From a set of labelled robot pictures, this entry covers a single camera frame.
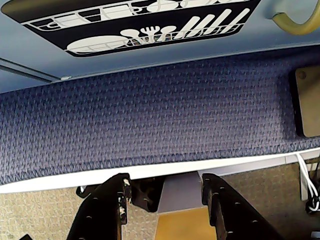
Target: beige carpet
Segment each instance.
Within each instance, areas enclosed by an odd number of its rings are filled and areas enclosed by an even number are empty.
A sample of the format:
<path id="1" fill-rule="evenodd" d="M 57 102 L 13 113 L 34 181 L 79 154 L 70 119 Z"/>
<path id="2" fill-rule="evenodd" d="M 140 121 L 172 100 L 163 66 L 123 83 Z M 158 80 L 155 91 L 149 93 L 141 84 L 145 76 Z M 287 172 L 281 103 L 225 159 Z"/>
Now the beige carpet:
<path id="1" fill-rule="evenodd" d="M 299 168 L 289 164 L 225 176 L 286 238 L 309 239 L 320 230 L 320 214 L 309 216 L 300 201 Z M 82 199 L 75 188 L 0 194 L 0 240 L 18 240 L 26 233 L 33 240 L 65 240 Z M 157 215 L 128 207 L 124 240 L 153 240 Z"/>

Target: black sign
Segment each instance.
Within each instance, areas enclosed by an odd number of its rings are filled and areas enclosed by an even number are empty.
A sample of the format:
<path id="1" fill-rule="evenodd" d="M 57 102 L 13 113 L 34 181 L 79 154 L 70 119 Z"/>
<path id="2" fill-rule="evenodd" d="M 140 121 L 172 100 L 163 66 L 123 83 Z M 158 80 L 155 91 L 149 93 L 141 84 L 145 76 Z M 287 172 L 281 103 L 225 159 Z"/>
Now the black sign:
<path id="1" fill-rule="evenodd" d="M 11 0 L 1 11 L 65 52 L 89 57 L 233 35 L 259 2 Z"/>

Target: white edge strip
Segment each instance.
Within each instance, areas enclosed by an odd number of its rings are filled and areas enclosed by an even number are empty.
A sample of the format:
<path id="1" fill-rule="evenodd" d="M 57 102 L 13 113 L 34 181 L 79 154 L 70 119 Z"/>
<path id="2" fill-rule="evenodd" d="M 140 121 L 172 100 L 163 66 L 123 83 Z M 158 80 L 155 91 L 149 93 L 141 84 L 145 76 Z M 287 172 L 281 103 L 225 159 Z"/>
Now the white edge strip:
<path id="1" fill-rule="evenodd" d="M 304 154 L 314 151 L 320 151 L 320 147 L 303 151 L 271 155 L 126 166 L 118 168 L 80 171 L 53 176 L 43 176 L 1 185 L 0 194 L 43 191 L 101 184 L 118 173 L 129 173 L 130 178 L 132 180 L 143 179 L 163 175 L 200 171 L 205 169 L 221 168 L 238 164 L 246 164 L 273 158 L 292 156 L 295 154 Z"/>

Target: yellow handle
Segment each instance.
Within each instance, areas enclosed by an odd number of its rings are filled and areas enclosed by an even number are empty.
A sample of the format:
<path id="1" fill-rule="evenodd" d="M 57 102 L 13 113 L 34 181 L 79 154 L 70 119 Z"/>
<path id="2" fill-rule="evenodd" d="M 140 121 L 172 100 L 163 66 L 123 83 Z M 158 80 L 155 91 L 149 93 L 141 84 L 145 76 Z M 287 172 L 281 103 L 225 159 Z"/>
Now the yellow handle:
<path id="1" fill-rule="evenodd" d="M 284 31 L 293 35 L 306 35 L 320 26 L 320 0 L 318 0 L 311 17 L 303 24 L 291 20 L 286 13 L 277 13 L 272 20 Z"/>

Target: fork icon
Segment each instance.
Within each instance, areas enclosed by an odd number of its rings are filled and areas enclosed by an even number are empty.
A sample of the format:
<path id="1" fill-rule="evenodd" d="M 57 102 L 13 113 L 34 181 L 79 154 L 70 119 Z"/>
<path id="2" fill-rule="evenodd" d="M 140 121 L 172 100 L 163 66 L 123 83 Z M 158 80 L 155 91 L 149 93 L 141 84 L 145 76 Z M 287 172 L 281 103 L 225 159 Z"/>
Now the fork icon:
<path id="1" fill-rule="evenodd" d="M 148 35 L 149 44 L 153 44 L 155 42 L 155 33 L 159 32 L 160 27 L 159 26 L 147 26 L 145 28 L 141 28 L 140 31 L 146 35 Z"/>

